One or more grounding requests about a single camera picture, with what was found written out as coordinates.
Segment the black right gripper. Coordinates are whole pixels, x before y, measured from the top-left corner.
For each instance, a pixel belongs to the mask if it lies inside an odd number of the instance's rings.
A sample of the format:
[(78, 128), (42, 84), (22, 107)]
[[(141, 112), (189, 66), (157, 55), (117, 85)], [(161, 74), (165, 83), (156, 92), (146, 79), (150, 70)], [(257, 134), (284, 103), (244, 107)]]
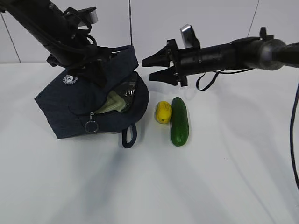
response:
[(143, 67), (165, 67), (167, 69), (151, 73), (150, 81), (163, 82), (177, 86), (187, 86), (188, 81), (183, 73), (180, 62), (180, 53), (174, 39), (166, 42), (166, 46), (142, 60)]

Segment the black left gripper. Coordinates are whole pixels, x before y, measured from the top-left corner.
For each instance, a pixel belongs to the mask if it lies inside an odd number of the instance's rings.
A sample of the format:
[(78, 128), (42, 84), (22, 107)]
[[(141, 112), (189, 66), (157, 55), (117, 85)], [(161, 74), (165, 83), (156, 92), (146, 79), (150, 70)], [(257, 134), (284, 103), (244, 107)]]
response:
[(68, 46), (47, 45), (50, 52), (47, 62), (52, 66), (59, 66), (68, 71), (81, 75), (89, 73), (92, 82), (103, 88), (107, 79), (102, 64), (109, 60), (110, 49), (97, 45), (86, 45), (82, 49)]

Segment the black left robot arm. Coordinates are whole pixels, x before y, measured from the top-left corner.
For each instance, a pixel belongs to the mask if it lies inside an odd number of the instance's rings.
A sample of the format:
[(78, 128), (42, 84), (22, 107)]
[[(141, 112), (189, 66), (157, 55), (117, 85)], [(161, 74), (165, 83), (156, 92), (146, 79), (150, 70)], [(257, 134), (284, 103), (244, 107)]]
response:
[(102, 64), (109, 60), (110, 51), (90, 35), (98, 21), (96, 7), (61, 11), (50, 0), (2, 0), (0, 10), (9, 12), (49, 51), (47, 62), (52, 67), (105, 86)]

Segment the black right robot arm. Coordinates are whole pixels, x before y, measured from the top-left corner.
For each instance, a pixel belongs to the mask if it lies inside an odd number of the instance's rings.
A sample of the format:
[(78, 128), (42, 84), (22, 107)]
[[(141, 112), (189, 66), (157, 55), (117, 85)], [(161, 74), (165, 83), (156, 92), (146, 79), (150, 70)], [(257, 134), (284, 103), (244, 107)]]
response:
[(180, 32), (185, 46), (183, 49), (179, 49), (176, 41), (171, 39), (160, 51), (142, 60), (143, 67), (165, 68), (151, 73), (151, 81), (185, 87), (189, 75), (215, 72), (218, 76), (253, 69), (278, 70), (283, 66), (299, 66), (298, 43), (287, 45), (268, 35), (265, 27), (260, 29), (259, 36), (206, 48), (200, 46), (191, 25), (183, 26)]

